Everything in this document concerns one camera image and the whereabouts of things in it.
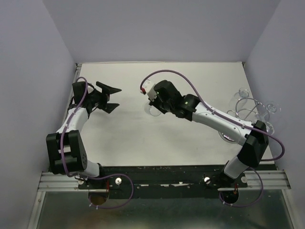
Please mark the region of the short clear wine glass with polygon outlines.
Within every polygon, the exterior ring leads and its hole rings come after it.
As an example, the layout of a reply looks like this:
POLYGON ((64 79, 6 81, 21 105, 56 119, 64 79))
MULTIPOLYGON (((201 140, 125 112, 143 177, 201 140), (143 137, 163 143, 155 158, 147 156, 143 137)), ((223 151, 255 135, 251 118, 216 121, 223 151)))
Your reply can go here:
POLYGON ((151 115, 153 117, 157 117, 161 114, 161 112, 157 108, 150 105, 149 103, 146 103, 144 105, 144 111, 145 111, 146 114, 151 115))

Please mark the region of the ribbed wine glass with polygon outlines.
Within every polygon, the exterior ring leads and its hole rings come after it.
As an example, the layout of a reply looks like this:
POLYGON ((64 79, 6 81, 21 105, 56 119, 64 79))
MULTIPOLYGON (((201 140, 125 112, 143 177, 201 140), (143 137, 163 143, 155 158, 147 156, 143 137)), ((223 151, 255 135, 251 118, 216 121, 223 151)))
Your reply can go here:
POLYGON ((247 103, 247 98, 249 98, 250 95, 251 92, 248 89, 241 87, 231 98, 229 108, 232 110, 235 109, 236 106, 238 109, 243 108, 243 106, 247 103))

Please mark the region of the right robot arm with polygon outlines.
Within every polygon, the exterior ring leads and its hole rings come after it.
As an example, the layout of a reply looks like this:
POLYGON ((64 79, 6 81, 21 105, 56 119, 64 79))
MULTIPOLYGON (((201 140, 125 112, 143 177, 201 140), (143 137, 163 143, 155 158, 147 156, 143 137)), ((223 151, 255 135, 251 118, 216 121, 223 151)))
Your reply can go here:
POLYGON ((229 116, 204 105, 195 95, 181 95, 167 80, 157 84, 148 80, 142 86, 142 91, 148 95, 149 104, 161 113, 172 113, 178 118, 206 125, 242 147, 217 175, 216 182, 219 185, 230 187, 247 168, 259 165, 269 144, 268 137, 264 134, 266 125, 262 121, 253 124, 229 116))

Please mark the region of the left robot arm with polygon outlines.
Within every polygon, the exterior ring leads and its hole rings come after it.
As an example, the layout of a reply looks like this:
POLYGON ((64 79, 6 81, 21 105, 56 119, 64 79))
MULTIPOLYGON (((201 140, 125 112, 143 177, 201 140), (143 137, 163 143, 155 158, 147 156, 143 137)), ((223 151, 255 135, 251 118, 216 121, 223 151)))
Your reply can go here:
POLYGON ((53 174, 89 178, 89 183, 94 188, 102 188, 105 185, 106 177, 102 166, 87 158, 81 131, 96 109, 110 114, 119 106, 109 102, 110 96, 118 92, 121 92, 121 89, 101 82, 92 85, 85 78, 72 84, 73 96, 67 117, 55 133, 46 137, 50 171, 53 174))

